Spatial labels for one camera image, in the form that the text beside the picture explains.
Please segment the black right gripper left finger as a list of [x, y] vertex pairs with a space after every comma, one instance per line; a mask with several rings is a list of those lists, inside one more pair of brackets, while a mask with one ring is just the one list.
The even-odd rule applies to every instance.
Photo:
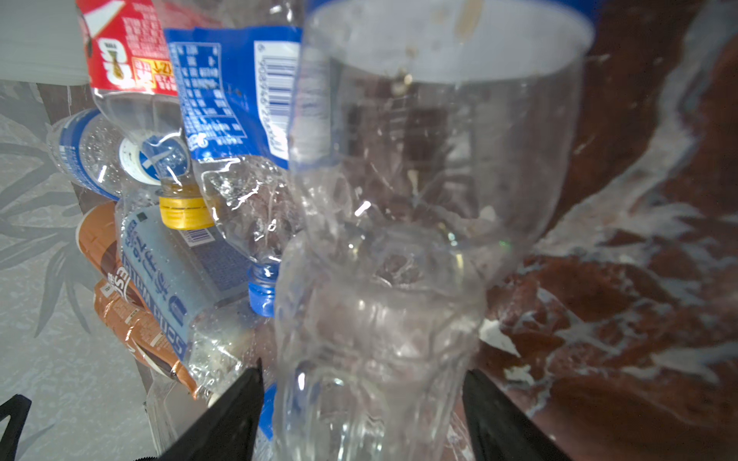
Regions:
[[250, 461], [263, 408], [263, 363], [249, 368], [159, 459]]

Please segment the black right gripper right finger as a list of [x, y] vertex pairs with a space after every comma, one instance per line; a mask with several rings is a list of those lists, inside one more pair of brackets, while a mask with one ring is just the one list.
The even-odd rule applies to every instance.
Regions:
[[466, 373], [462, 401], [476, 459], [571, 461], [481, 370]]

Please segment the clear square bottle white cap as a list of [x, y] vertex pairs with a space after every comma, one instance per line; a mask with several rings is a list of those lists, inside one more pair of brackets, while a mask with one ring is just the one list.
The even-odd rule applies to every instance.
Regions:
[[153, 376], [148, 387], [145, 410], [156, 455], [162, 455], [208, 410], [180, 382], [161, 375]]

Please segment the crushed clear bottle white cap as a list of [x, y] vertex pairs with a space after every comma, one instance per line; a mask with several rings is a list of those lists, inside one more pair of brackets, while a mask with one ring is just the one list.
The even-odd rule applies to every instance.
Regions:
[[476, 347], [484, 282], [426, 235], [357, 234], [343, 255], [306, 232], [276, 299], [279, 460], [437, 460]]

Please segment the Pepsi bottle blue cap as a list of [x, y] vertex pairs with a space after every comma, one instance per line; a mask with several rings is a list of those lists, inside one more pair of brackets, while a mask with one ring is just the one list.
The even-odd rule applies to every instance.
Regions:
[[563, 186], [599, 1], [309, 1], [289, 163], [321, 257], [505, 278]]

